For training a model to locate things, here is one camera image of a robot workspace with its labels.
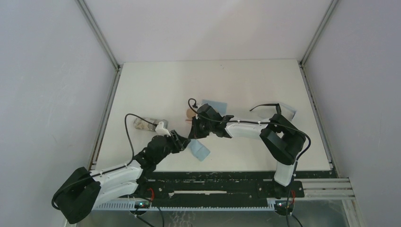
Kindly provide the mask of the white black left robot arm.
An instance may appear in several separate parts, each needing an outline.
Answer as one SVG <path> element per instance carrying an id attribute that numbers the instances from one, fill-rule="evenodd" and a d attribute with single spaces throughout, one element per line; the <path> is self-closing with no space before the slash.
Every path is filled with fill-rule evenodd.
<path id="1" fill-rule="evenodd" d="M 70 224 L 76 224 L 99 205 L 144 188 L 147 176 L 168 155 L 187 148 L 191 139 L 176 131 L 156 135 L 130 161 L 104 170 L 76 169 L 52 197 L 53 208 Z"/>

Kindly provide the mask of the pink glasses case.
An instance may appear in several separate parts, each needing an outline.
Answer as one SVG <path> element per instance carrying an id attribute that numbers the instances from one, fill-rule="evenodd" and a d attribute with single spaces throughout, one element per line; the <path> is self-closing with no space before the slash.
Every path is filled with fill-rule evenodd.
<path id="1" fill-rule="evenodd" d="M 193 117 L 196 117 L 197 116 L 197 114 L 192 110 L 192 109 L 187 109 L 187 111 L 186 111 L 186 119 L 185 119 L 185 121 L 187 122 L 187 123 L 191 123 L 192 122 L 192 119 L 193 119 Z"/>

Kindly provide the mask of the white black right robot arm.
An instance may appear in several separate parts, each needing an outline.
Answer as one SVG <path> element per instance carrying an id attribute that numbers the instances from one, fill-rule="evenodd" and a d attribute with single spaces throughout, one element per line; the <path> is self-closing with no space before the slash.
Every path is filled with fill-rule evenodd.
<path id="1" fill-rule="evenodd" d="M 267 120 L 242 120 L 233 115 L 221 115 L 211 105 L 189 105 L 195 113 L 189 137 L 203 139 L 211 133 L 220 138 L 249 138 L 260 140 L 276 159 L 273 181 L 289 186 L 296 175 L 300 157 L 310 148 L 311 139 L 282 115 L 279 104 L 273 104 L 276 113 Z"/>

